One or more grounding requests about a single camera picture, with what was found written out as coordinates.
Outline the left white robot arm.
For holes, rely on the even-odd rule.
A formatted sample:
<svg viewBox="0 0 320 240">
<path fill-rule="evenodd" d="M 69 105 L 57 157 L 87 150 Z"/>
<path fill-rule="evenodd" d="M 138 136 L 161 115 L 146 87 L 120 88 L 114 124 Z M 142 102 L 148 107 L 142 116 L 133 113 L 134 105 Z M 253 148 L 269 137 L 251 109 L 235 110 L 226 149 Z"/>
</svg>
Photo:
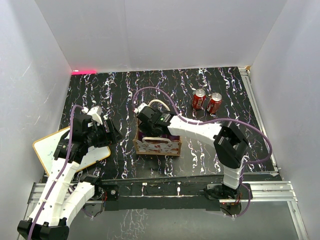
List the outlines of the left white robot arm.
<svg viewBox="0 0 320 240">
<path fill-rule="evenodd" d="M 102 123 L 89 114 L 73 118 L 72 128 L 59 131 L 49 177 L 37 205 L 27 220 L 21 220 L 18 233 L 26 240 L 66 240 L 70 225 L 85 203 L 103 195 L 96 178 L 77 184 L 66 196 L 75 173 L 89 149 L 117 144 L 122 135 L 111 119 Z"/>
</svg>

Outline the red Coca-Cola can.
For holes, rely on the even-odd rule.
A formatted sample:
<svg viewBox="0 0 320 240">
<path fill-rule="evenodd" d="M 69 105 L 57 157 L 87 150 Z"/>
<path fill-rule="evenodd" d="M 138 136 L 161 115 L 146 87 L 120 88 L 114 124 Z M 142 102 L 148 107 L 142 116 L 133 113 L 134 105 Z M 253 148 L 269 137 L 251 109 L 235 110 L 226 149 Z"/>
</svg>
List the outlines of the red Coca-Cola can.
<svg viewBox="0 0 320 240">
<path fill-rule="evenodd" d="M 222 103 L 222 95 L 220 93 L 212 93 L 210 95 L 210 99 L 209 99 L 209 102 L 208 102 L 208 105 L 207 105 L 207 108 L 206 110 L 210 113 L 210 114 L 215 114 L 221 103 Z"/>
<path fill-rule="evenodd" d="M 200 110 L 203 107 L 204 101 L 206 99 L 206 92 L 203 89 L 196 89 L 193 92 L 192 108 L 194 110 Z"/>
</svg>

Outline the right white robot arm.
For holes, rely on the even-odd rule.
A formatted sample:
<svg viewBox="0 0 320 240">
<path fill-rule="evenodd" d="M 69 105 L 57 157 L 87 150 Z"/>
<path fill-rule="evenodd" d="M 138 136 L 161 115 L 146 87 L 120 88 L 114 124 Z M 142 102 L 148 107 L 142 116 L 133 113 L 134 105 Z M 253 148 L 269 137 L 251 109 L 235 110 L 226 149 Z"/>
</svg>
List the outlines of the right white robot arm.
<svg viewBox="0 0 320 240">
<path fill-rule="evenodd" d="M 133 110 L 138 119 L 138 128 L 146 137 L 179 136 L 200 141 L 214 147 L 219 162 L 223 165 L 223 182 L 205 194 L 215 199 L 236 199 L 241 192 L 241 178 L 244 155 L 248 140 L 231 121 L 223 124 L 204 123 L 173 114 L 162 112 L 145 103 Z"/>
</svg>

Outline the burlap canvas tote bag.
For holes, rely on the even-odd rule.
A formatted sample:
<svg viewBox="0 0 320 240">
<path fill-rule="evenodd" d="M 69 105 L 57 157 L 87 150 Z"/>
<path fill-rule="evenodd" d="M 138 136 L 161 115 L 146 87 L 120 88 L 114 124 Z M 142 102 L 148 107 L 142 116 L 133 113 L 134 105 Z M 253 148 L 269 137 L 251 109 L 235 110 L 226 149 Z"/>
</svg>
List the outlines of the burlap canvas tote bag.
<svg viewBox="0 0 320 240">
<path fill-rule="evenodd" d="M 155 99 L 147 104 L 153 109 L 159 109 L 164 112 L 165 110 L 170 111 L 170 108 L 164 104 L 161 100 Z M 175 114 L 170 111 L 170 121 Z M 146 136 L 140 141 L 138 139 L 138 132 L 141 132 L 138 128 L 140 121 L 135 115 L 137 130 L 133 139 L 133 144 L 138 155 L 160 155 L 160 156 L 179 156 L 181 154 L 182 141 L 180 140 L 170 141 L 167 138 L 167 134 L 161 136 Z"/>
</svg>

